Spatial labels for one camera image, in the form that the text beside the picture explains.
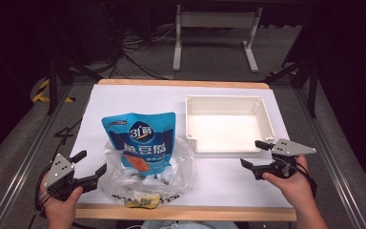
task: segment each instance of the clear plastic bag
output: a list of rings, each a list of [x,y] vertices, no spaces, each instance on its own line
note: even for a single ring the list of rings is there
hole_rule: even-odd
[[[108,142],[103,153],[107,172],[99,179],[99,186],[127,207],[155,208],[189,191],[194,184],[196,170],[193,148],[180,138],[175,139],[171,166],[158,175],[140,176],[133,168],[121,163],[122,152]]]

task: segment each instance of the blue food bag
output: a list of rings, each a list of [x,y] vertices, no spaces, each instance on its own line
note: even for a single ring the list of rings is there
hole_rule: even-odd
[[[175,123],[175,113],[129,113],[102,118],[112,146],[123,151],[123,165],[142,176],[160,174],[171,165]]]

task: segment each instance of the hand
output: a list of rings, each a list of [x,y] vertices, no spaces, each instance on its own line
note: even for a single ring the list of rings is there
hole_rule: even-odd
[[[40,184],[40,195],[47,192],[47,189],[44,187],[47,176],[48,173],[45,174],[43,181]],[[53,197],[50,198],[50,195],[47,195],[41,200],[41,202],[47,200],[43,207],[47,220],[49,221],[49,228],[71,228],[76,215],[76,203],[81,197],[82,192],[82,187],[77,187],[72,191],[70,197],[66,201],[61,201]]]
[[[299,156],[296,159],[296,162],[308,170],[308,163],[305,156]],[[287,199],[287,201],[293,205],[296,210],[300,210],[302,207],[308,206],[312,203],[315,204],[311,185],[307,178],[299,172],[294,173],[287,179],[282,179],[268,173],[264,173],[262,176],[281,190],[284,198]]]

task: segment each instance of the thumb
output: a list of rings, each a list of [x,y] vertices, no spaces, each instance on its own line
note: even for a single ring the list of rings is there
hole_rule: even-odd
[[[71,195],[68,197],[66,202],[75,205],[76,202],[79,200],[79,198],[82,196],[82,192],[83,192],[82,187],[75,188],[72,191]]]
[[[275,187],[281,189],[282,179],[280,177],[276,177],[275,175],[269,173],[264,173],[262,176],[264,179],[272,183]]]

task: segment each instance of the white rectangular container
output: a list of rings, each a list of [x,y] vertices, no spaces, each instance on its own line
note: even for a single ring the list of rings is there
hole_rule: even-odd
[[[261,96],[190,95],[186,138],[199,154],[258,153],[275,132]]]

